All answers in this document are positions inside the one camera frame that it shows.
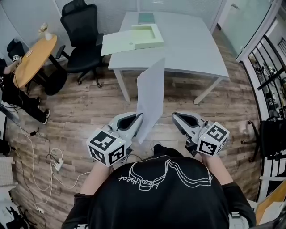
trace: electrical outlet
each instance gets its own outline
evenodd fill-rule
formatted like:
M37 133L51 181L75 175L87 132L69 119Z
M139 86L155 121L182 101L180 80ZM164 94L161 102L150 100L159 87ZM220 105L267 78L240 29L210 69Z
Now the electrical outlet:
M55 169L59 172L62 166L63 166L63 159L59 159L58 163L55 166Z
M41 213L41 214L44 214L44 210L43 209L41 209L41 208L39 208L39 207L36 207L36 209L37 209L37 211L39 212L39 213Z

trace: glass door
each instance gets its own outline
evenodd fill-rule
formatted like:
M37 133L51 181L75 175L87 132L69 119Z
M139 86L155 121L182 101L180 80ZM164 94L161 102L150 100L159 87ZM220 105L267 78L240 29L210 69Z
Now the glass door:
M222 31L230 51L237 57L263 22L272 0L234 0Z

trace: white cable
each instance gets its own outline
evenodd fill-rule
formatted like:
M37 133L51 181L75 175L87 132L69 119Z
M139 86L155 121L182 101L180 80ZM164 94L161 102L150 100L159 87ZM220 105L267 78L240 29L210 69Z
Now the white cable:
M49 201L49 199L50 199L50 197L51 197L51 195L52 195L52 190L53 190L53 178L55 178L60 184L62 184L62 185L63 185L64 187L66 187L67 189L72 189L72 188L74 188L74 187L76 186L76 184L77 184L77 182L78 182L80 176L83 176L83 175L86 175L86 174L89 174L89 173L90 173L90 172L86 172L86 173L84 173L84 174L79 175L79 176L77 177L77 179L76 179L75 184L74 184L72 187L67 187L66 185L64 185L64 184L54 175L53 166L55 167L56 164L57 164L57 162L55 162L54 160L51 159L51 161L50 161L50 172L51 172L50 184L49 184L49 186L48 186L46 189L40 188L40 187L37 185L37 182L36 182L35 177L34 177L35 153L34 153L33 142L32 142L32 140L23 132L22 129L21 129L21 131L22 131L22 133L29 139L29 141L31 142L31 145L32 145L32 152L33 152L33 169L32 169L32 176L33 176L35 185L36 185L37 188L40 189L41 191L46 191L49 187L51 187L51 189L50 189L50 196L47 198L47 200L46 200L45 202L35 203L34 205L35 205L36 208L37 208L37 204L46 204L46 203ZM61 152L61 154L62 154L62 158L61 158L61 159L63 159L63 152L62 152L59 148L52 148L52 150L50 151L50 154L51 154L51 155L52 155L53 150L59 150L59 151Z

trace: white table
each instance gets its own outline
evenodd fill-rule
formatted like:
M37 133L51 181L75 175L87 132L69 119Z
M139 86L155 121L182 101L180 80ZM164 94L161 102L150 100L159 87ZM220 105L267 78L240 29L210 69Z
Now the white table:
M201 18L178 13L154 12L155 23L164 39L164 47L137 49L111 55L109 69L119 82L126 101L124 70L146 70L165 57L165 70L213 77L211 83L195 100L198 104L222 79L228 79L227 69L219 49ZM120 31L138 24L138 12L126 13Z

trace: wooden floor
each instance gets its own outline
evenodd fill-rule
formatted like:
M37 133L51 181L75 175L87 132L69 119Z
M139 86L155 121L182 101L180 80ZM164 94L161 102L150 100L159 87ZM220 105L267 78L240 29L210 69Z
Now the wooden floor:
M193 100L205 89L210 79L167 72L164 113L144 142L144 152L138 150L135 153L144 158L150 156L150 142L159 140L163 146L173 147L190 156L185 149L185 137L172 123L171 114L177 110L197 112L205 119L220 122L230 131L230 140L221 152L221 158L247 198L253 200L257 194L261 165L259 161L252 164L248 162L255 144L241 145L240 140L253 138L253 131L247 126L247 120L258 123L257 106L243 66L234 60L224 46L218 30L215 31L214 38L223 56L230 81L222 81L200 105L194 105ZM77 85L76 74L70 74L64 88L54 96L45 95L42 88L38 86L32 89L31 97L42 97L42 109L48 107L51 109L47 125L40 124L22 110L19 111L21 124L28 132L36 131L39 127L40 133L50 140L51 148L60 148L63 151L64 165L55 175L67 186L72 186L78 175L90 171L93 166L85 144L90 134L96 128L101 128L108 123L114 116L136 111L136 76L139 73L126 72L128 76L126 84L131 102L125 102L113 72L107 68L99 69L98 72L100 82L103 84L101 89L92 81L91 74L82 85ZM45 202L50 195L50 189L42 192L34 184L30 141L10 121L7 124L6 138L22 157L25 179L36 201ZM39 135L30 138L35 154L34 176L38 185L45 189L50 182L50 166L45 162L48 142ZM60 156L59 152L55 152L56 158ZM14 160L16 161L15 179L19 185L12 190L12 197L18 204L29 210L31 213L29 217L38 223L37 227L43 228L43 219L35 211L33 197L23 181L20 159L15 155ZM135 160L136 157L129 158L129 161ZM51 198L46 204L39 204L39 207L45 211L46 228L60 228L73 206L73 195L79 191L85 177L81 177L76 187L71 190L53 180Z

